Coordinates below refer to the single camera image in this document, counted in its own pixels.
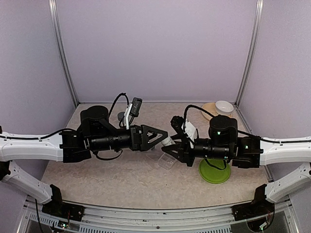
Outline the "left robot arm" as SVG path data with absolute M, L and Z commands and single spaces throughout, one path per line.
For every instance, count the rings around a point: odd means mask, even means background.
M 148 151 L 168 137 L 166 131 L 147 125 L 116 128 L 109 123 L 108 109 L 96 105 L 80 113 L 78 129 L 61 129 L 49 135 L 12 135 L 0 133 L 0 180 L 17 187 L 49 206 L 58 216 L 68 211 L 61 191 L 20 169 L 16 160 L 47 160 L 79 163 L 100 151 L 122 149 Z

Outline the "clear plastic pill organizer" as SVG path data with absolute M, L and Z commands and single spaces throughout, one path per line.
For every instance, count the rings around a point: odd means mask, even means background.
M 166 153 L 149 153 L 146 156 L 165 170 L 170 170 L 176 163 L 176 159 Z

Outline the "small white pill bottle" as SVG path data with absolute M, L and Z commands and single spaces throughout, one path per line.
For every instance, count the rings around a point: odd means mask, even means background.
M 171 137 L 167 137 L 167 138 L 165 138 L 165 139 L 163 139 L 162 141 L 161 141 L 161 144 L 162 144 L 162 146 L 170 146 L 170 145 L 174 145 L 175 144 L 175 142 L 172 140 L 172 138 Z

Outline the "grey-capped orange pill bottle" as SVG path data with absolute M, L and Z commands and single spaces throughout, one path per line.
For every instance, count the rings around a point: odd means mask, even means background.
M 126 127 L 126 114 L 125 114 L 125 112 L 119 112 L 118 113 L 118 121 L 119 121 L 119 127 L 120 128 Z

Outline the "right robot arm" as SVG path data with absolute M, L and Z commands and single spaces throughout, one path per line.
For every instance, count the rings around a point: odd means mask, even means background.
M 276 203 L 284 196 L 302 188 L 311 181 L 311 139 L 270 139 L 244 134 L 238 135 L 237 120 L 218 115 L 209 121 L 208 138 L 199 138 L 197 130 L 186 119 L 174 116 L 171 126 L 176 131 L 177 141 L 162 147 L 162 151 L 178 161 L 192 166 L 196 157 L 230 162 L 238 168 L 258 168 L 270 164 L 302 164 L 286 176 L 255 190 L 248 210 L 258 216 L 269 203 Z

